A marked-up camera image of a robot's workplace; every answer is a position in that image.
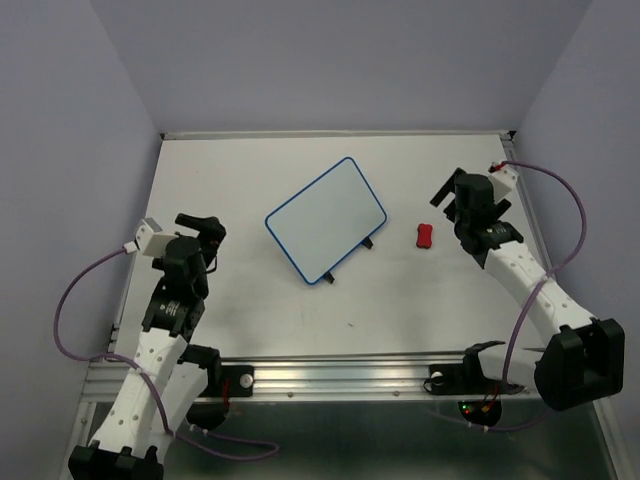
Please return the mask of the red bone-shaped eraser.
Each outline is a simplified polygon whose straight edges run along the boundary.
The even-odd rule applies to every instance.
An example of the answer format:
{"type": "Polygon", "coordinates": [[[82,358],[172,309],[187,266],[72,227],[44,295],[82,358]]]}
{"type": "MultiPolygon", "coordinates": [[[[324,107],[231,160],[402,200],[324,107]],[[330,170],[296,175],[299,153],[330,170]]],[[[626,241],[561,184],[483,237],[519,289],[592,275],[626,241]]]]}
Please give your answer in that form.
{"type": "Polygon", "coordinates": [[[433,244],[433,226],[431,224],[420,223],[416,231],[416,247],[420,249],[430,249],[433,244]]]}

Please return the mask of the blue framed whiteboard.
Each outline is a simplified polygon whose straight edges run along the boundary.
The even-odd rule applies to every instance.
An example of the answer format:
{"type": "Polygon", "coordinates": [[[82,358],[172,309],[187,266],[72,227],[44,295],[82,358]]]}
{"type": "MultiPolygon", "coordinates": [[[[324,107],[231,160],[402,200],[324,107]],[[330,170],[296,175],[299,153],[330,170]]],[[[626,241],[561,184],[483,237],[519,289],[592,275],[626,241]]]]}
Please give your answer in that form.
{"type": "Polygon", "coordinates": [[[345,157],[276,207],[264,224],[301,279],[315,285],[387,220],[362,170],[345,157]]]}

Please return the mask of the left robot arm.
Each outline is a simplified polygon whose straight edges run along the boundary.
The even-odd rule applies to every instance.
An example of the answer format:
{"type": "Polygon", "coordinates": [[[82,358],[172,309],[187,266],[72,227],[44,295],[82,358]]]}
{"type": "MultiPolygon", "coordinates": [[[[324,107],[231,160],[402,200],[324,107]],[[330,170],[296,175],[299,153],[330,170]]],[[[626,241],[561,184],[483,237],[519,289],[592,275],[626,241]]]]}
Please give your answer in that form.
{"type": "Polygon", "coordinates": [[[191,338],[205,311],[208,276],[226,229],[216,217],[180,213],[175,222],[194,233],[171,233],[144,218],[117,251],[151,258],[162,276],[141,321],[135,354],[102,356],[128,371],[105,420],[87,445],[73,449],[68,468],[74,479],[162,478],[168,447],[194,400],[222,384],[218,351],[194,345],[191,338]]]}

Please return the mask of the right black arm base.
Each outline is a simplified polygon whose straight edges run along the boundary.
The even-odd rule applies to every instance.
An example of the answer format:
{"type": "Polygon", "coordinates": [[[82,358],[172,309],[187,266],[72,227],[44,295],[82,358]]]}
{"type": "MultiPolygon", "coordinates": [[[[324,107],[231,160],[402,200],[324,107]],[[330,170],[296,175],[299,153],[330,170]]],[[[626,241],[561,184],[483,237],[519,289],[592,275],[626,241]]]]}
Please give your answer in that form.
{"type": "Polygon", "coordinates": [[[471,427],[490,430],[502,416],[500,395],[512,395],[524,390],[521,385],[502,380],[501,357],[498,358],[498,379],[487,377],[481,367],[481,353],[491,353],[504,345],[503,341],[496,340],[476,343],[464,351],[457,363],[431,364],[429,376],[423,382],[423,390],[435,396],[482,394],[481,400],[459,401],[458,408],[462,419],[471,427]]]}

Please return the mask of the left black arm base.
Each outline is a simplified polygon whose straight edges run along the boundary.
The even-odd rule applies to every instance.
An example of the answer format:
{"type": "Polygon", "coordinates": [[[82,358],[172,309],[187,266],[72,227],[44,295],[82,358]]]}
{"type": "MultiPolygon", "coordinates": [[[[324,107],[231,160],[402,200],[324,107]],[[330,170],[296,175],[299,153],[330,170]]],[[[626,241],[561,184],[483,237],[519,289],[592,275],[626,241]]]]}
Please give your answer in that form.
{"type": "Polygon", "coordinates": [[[255,368],[224,361],[217,349],[189,345],[179,363],[197,365],[207,374],[204,390],[187,412],[186,420],[197,427],[213,430],[226,419],[231,400],[253,396],[255,368]]]}

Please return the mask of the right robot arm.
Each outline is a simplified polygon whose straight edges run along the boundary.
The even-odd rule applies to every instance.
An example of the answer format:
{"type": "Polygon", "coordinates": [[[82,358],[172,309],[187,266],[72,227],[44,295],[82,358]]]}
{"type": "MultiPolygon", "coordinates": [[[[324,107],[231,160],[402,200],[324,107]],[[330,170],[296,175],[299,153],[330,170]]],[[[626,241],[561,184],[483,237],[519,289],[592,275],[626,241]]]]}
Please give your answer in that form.
{"type": "Polygon", "coordinates": [[[619,393],[623,388],[625,333],[614,319],[601,320],[580,306],[544,269],[523,235],[503,214],[518,174],[513,162],[499,162],[488,174],[454,171],[431,200],[453,200],[444,210],[465,253],[490,274],[520,306],[516,323],[531,321],[544,344],[519,350],[517,338],[476,343],[462,360],[433,369],[425,382],[434,395],[514,394],[535,391],[554,411],[619,393]]]}

